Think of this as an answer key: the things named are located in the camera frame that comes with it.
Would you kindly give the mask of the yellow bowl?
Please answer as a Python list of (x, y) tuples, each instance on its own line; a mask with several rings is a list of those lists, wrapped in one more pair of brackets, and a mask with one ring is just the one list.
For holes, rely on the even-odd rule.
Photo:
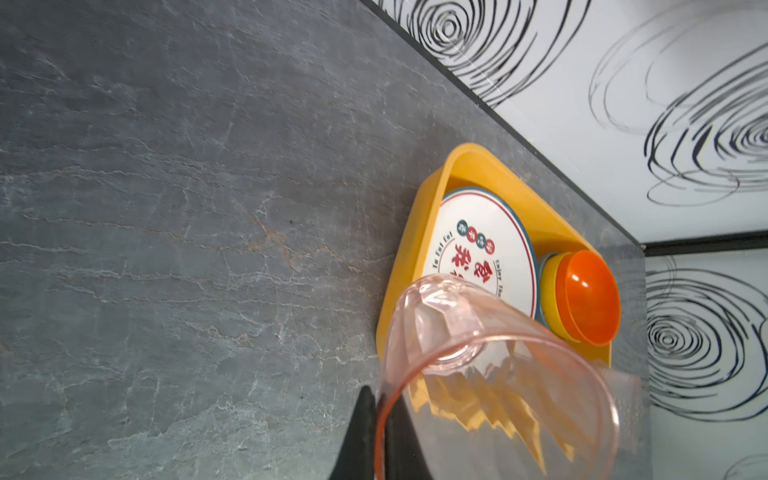
[(542, 274), (542, 310), (549, 330), (562, 339), (580, 343), (573, 320), (565, 310), (560, 310), (558, 301), (558, 272), (572, 255), (572, 252), (553, 254), (547, 261)]

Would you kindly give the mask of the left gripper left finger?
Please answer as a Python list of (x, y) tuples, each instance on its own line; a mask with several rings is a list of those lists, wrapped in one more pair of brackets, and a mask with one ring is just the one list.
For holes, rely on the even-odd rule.
[(329, 480), (373, 480), (376, 398), (369, 386), (363, 386)]

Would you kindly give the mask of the orange bowl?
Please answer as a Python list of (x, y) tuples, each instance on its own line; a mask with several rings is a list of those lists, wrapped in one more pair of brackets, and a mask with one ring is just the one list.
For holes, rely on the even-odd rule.
[(556, 273), (555, 299), (561, 323), (578, 342), (602, 347), (617, 335), (620, 294), (616, 280), (596, 253), (566, 253)]

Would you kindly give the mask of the yellow plastic bin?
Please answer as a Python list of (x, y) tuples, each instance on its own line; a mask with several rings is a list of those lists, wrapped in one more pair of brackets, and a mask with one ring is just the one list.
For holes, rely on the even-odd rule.
[[(588, 242), (567, 221), (488, 150), (476, 144), (455, 148), (444, 164), (422, 183), (412, 206), (377, 327), (376, 343), (382, 363), (390, 322), (400, 295), (409, 285), (426, 277), (421, 274), (421, 268), (427, 257), (439, 205), (447, 193), (464, 187), (479, 187), (504, 200), (523, 223), (536, 257), (589, 249)], [(609, 346), (582, 347), (555, 336), (599, 371), (610, 362)]]

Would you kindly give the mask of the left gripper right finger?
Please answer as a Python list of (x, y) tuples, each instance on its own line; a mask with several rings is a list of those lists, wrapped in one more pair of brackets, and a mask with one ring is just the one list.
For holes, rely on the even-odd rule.
[(387, 416), (384, 428), (384, 478), (432, 480), (403, 397)]

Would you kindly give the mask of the pink translucent cup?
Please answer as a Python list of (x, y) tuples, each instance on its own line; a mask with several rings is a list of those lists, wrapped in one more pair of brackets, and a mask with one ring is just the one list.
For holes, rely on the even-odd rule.
[(407, 405), (433, 479), (606, 479), (619, 444), (599, 369), (535, 320), (448, 275), (409, 285), (383, 353), (375, 474), (384, 428)]

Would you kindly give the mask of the blue bowl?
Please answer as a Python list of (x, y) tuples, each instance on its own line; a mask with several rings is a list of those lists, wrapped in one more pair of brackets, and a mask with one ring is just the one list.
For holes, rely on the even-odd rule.
[(543, 314), (542, 310), (542, 274), (544, 267), (547, 263), (547, 261), (553, 256), (553, 253), (549, 253), (542, 256), (536, 257), (537, 262), (537, 271), (536, 271), (536, 281), (537, 281), (537, 305), (536, 305), (536, 313), (534, 319), (543, 325), (545, 328), (548, 328), (546, 319)]

